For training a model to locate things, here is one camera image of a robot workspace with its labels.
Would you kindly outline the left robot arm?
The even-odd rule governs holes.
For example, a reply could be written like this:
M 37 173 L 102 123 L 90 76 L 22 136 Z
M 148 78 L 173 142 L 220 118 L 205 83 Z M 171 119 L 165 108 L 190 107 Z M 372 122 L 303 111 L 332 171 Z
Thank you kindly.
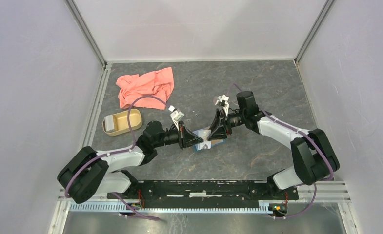
M 182 121 L 166 130 L 159 121 L 151 121 L 132 146 L 108 151 L 82 147 L 59 172 L 57 180 L 65 189 L 65 197 L 77 204 L 86 202 L 95 194 L 111 192 L 130 199 L 137 194 L 138 186 L 121 171 L 123 168 L 149 163 L 157 156 L 158 147 L 177 144 L 184 149 L 203 141 Z

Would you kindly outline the blue card holder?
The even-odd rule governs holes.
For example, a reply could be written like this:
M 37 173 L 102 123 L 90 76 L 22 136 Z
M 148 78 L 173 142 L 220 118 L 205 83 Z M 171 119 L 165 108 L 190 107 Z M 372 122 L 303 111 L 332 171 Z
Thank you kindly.
M 223 144 L 226 142 L 226 139 L 217 139 L 217 140 L 208 141 L 207 140 L 208 136 L 211 133 L 211 130 L 209 130 L 208 127 L 204 129 L 195 130 L 193 131 L 193 133 L 203 139 L 202 143 L 198 143 L 192 146 L 195 152 L 209 150 L 215 147 L 216 145 Z

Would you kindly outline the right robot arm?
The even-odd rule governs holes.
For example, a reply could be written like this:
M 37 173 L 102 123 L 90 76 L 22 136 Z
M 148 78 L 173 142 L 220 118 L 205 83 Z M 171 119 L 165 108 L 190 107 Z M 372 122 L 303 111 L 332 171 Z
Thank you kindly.
M 280 198 L 290 187 L 333 179 L 340 164 L 323 130 L 302 129 L 279 120 L 259 107 L 251 91 L 239 92 L 236 98 L 239 106 L 236 110 L 229 109 L 227 95 L 215 98 L 218 108 L 207 139 L 226 139 L 234 127 L 244 125 L 287 147 L 293 165 L 267 178 L 266 193 L 270 198 Z

